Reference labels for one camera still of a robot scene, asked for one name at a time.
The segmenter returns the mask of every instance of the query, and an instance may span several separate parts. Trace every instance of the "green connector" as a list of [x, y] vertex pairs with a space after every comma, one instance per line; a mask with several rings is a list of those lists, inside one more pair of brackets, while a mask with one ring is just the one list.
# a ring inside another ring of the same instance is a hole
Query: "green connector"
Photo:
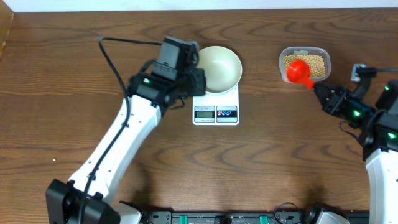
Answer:
[[260, 224], [268, 224], [268, 216], [261, 216]]
[[187, 215], [180, 215], [180, 224], [188, 224], [188, 216]]

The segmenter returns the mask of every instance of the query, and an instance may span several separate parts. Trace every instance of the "grain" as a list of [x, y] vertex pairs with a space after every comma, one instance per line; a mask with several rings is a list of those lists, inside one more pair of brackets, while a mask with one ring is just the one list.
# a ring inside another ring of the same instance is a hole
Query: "grain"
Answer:
[[319, 55], [288, 55], [284, 56], [284, 68], [287, 70], [287, 67], [297, 59], [304, 60], [308, 63], [311, 70], [312, 77], [322, 77], [326, 75], [325, 62], [323, 58]]

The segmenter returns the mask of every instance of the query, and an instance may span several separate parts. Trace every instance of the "white wall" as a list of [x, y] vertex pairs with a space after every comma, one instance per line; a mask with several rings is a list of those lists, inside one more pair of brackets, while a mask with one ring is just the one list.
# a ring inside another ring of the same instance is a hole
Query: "white wall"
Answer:
[[398, 0], [4, 0], [4, 2], [14, 12], [398, 7]]

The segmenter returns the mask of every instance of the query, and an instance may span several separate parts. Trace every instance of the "red plastic spoon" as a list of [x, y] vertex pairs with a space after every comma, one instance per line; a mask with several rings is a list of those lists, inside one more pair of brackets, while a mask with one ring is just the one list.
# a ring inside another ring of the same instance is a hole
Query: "red plastic spoon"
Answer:
[[288, 81], [296, 84], [304, 84], [308, 89], [312, 90], [314, 81], [310, 79], [311, 71], [308, 64], [303, 60], [295, 60], [286, 71]]

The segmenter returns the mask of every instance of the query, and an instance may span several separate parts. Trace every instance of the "clear plastic container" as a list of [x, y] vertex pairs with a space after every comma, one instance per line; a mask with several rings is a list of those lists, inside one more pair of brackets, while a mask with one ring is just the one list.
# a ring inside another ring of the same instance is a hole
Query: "clear plastic container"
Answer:
[[325, 80], [329, 77], [331, 72], [330, 57], [326, 50], [319, 47], [288, 47], [279, 56], [279, 70], [282, 75], [282, 79], [285, 82], [289, 82], [286, 76], [286, 70], [284, 68], [284, 57], [288, 55], [319, 55], [323, 58], [326, 68], [326, 74], [322, 77], [310, 77], [313, 81], [318, 82]]

